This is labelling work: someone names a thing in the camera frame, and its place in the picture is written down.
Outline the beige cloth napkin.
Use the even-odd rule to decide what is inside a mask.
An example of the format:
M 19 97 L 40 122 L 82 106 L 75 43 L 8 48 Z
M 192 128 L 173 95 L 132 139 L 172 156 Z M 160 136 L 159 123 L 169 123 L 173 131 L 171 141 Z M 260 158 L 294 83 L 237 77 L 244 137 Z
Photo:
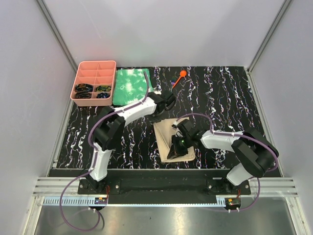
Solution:
M 175 155 L 172 159 L 167 158 L 172 144 L 172 135 L 176 134 L 176 129 L 172 127 L 176 120 L 176 118 L 164 119 L 153 124 L 157 147 L 162 163 L 188 162 L 193 161 L 196 157 L 194 147 L 190 147 L 188 148 L 188 153 L 186 155 Z

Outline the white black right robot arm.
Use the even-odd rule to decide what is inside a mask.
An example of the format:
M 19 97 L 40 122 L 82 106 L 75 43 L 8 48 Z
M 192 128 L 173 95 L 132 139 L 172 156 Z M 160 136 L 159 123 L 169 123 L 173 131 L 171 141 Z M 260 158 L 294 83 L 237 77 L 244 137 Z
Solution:
M 262 178 L 277 164 L 279 153 L 256 129 L 243 132 L 199 130 L 190 120 L 174 122 L 168 159 L 184 156 L 190 147 L 221 149 L 235 153 L 239 163 L 211 188 L 213 193 L 234 194 L 240 184 L 251 178 Z

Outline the pink compartment tray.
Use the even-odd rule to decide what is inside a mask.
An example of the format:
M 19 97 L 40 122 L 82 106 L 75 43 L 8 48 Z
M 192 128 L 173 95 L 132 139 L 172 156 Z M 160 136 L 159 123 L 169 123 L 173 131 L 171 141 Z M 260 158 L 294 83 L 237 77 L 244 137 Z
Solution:
M 114 60 L 107 61 L 83 61 L 79 64 L 72 91 L 71 100 L 80 107 L 87 106 L 109 106 L 112 105 L 113 91 L 115 87 L 116 62 Z M 75 99 L 75 85 L 87 83 L 93 85 L 92 97 L 90 99 Z M 96 98 L 95 88 L 99 85 L 109 85 L 112 87 L 109 98 Z

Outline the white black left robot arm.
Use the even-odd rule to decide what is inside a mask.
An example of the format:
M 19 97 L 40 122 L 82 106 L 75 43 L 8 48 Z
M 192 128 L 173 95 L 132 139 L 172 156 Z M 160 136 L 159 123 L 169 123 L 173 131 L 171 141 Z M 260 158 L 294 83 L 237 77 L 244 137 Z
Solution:
M 92 127 L 88 143 L 93 148 L 93 156 L 88 175 L 89 189 L 96 194 L 105 190 L 108 164 L 112 151 L 120 144 L 124 128 L 142 117 L 159 117 L 163 112 L 171 110 L 176 104 L 176 97 L 171 91 L 147 93 L 139 101 L 118 107 L 105 107 L 102 117 Z

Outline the orange plastic spoon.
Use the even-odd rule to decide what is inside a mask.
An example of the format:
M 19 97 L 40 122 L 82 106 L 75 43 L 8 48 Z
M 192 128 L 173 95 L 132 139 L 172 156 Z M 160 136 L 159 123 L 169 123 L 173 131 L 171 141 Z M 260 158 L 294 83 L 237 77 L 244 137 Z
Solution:
M 182 70 L 182 71 L 179 73 L 178 79 L 177 79 L 176 82 L 173 84 L 173 87 L 175 87 L 175 86 L 179 83 L 179 81 L 180 81 L 183 77 L 185 77 L 186 75 L 187 75 L 187 72 L 186 72 L 185 70 Z

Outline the aluminium front frame rail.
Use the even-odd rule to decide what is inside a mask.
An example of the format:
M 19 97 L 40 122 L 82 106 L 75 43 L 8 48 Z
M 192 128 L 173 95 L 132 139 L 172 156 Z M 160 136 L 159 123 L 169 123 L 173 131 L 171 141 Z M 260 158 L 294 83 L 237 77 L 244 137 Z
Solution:
M 79 181 L 67 177 L 42 177 L 37 180 L 33 196 L 43 198 L 45 205 L 57 206 L 121 206 L 121 207 L 223 207 L 227 198 L 297 197 L 291 178 L 248 180 L 250 195 L 211 195 L 195 191 L 130 191 L 121 195 L 79 194 Z

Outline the yellow green coiled band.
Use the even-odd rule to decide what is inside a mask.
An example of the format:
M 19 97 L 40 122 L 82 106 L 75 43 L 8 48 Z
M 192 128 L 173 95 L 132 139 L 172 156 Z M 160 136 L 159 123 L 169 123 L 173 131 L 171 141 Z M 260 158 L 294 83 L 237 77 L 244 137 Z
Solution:
M 95 88 L 96 92 L 110 92 L 112 89 L 109 85 L 99 85 Z

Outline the blue coiled band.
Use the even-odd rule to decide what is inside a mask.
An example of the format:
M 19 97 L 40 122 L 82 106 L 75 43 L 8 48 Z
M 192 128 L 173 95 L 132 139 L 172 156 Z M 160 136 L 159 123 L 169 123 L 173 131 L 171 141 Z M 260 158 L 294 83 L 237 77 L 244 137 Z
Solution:
M 110 97 L 110 94 L 109 93 L 98 93 L 96 98 L 109 98 Z

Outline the dark coiled band bottom-left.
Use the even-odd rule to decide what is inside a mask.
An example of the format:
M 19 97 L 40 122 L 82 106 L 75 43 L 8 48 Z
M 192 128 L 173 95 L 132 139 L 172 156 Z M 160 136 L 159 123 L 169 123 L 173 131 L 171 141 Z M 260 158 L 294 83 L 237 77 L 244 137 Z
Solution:
M 90 99 L 92 97 L 92 93 L 90 92 L 77 92 L 74 96 L 75 99 Z

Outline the dark coiled band top-left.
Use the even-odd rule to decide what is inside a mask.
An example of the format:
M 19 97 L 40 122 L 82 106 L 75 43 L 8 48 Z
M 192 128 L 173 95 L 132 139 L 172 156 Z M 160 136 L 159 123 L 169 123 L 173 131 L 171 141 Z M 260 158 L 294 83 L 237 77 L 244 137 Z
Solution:
M 75 85 L 75 92 L 92 92 L 93 85 L 87 83 L 80 83 Z

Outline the black marble pattern mat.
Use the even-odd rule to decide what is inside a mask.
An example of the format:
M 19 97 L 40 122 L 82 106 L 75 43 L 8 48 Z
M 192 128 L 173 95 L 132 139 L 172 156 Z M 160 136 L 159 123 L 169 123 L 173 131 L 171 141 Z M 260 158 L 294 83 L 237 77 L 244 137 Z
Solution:
M 198 128 L 243 131 L 263 127 L 242 67 L 185 67 L 187 76 L 180 80 L 173 92 L 177 97 L 174 108 L 164 113 L 166 118 L 190 114 Z M 88 144 L 90 129 L 100 115 L 101 107 L 72 106 L 56 167 L 86 169 L 90 166 L 93 150 Z M 109 168 L 130 169 L 201 169 L 231 168 L 237 164 L 232 152 L 218 149 L 196 149 L 190 162 L 161 162 L 153 125 L 142 118 L 130 123 L 121 142 L 112 153 Z

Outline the green white tie-dye cloth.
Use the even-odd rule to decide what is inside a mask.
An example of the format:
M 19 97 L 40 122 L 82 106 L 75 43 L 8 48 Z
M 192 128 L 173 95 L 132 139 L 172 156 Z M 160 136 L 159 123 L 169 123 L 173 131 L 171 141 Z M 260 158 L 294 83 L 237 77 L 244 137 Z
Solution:
M 144 72 L 148 77 L 149 92 L 153 91 L 148 69 L 120 69 L 117 71 L 112 103 L 114 106 L 126 106 L 144 98 L 147 83 Z

